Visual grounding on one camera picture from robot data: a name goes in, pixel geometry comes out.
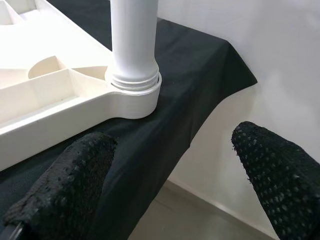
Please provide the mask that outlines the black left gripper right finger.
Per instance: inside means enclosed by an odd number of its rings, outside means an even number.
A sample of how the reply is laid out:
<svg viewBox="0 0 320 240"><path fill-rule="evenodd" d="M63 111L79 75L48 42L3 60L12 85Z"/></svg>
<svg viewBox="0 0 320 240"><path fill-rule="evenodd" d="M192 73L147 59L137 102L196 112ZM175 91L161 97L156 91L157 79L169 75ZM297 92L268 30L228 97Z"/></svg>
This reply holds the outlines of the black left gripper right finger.
<svg viewBox="0 0 320 240"><path fill-rule="evenodd" d="M320 238L320 164L297 144L250 121L231 142L281 240Z"/></svg>

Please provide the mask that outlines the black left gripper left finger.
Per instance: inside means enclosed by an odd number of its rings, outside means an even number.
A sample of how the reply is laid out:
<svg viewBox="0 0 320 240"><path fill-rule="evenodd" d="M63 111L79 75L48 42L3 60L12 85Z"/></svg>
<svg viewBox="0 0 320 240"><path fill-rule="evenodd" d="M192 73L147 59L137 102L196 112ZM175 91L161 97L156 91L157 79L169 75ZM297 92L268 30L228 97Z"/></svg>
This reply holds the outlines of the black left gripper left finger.
<svg viewBox="0 0 320 240"><path fill-rule="evenodd" d="M89 133L69 145L4 214L5 240L85 240L117 141Z"/></svg>

